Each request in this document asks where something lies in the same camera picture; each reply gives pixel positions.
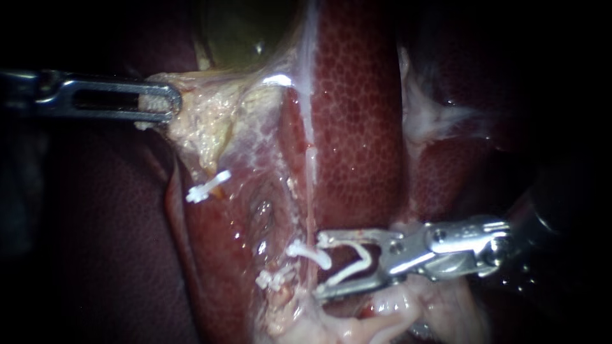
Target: metal grasper jaw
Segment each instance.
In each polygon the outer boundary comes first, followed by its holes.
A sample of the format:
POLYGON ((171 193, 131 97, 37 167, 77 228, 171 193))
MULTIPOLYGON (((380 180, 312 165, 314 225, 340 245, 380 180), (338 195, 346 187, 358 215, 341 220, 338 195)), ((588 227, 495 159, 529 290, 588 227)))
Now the metal grasper jaw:
POLYGON ((424 224, 413 233, 385 229, 334 229, 319 232, 318 248, 348 245, 361 261, 319 284, 319 300, 338 299, 374 292, 403 282, 408 274, 423 275, 432 281, 449 280, 472 273, 485 276, 496 271, 511 245, 509 226, 495 217, 472 217, 458 222, 424 224), (363 244, 375 244, 381 255, 375 271, 366 277, 344 280, 375 264, 363 244))
POLYGON ((96 118, 165 123, 182 106, 180 92, 167 83, 92 76, 64 71, 0 69, 0 110, 18 118, 96 118), (161 97, 161 112, 138 109, 138 96, 161 97))

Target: green bile-stained tissue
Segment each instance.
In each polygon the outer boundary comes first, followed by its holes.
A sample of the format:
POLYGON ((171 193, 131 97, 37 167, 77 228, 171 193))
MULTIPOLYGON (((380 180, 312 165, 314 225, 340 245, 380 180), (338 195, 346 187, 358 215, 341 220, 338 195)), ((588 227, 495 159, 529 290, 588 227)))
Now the green bile-stained tissue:
POLYGON ((292 31, 298 2, 196 0, 200 69, 258 68, 292 31))

